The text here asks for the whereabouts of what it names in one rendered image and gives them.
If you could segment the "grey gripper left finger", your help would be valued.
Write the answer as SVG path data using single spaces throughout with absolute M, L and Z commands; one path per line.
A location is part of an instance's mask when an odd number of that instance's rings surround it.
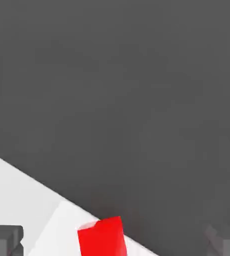
M 21 225 L 0 225 L 0 256 L 24 256 Z

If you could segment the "small red cube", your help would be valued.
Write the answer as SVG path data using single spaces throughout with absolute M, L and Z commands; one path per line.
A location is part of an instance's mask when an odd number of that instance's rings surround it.
M 88 223 L 77 235 L 81 256 L 127 256 L 120 216 Z

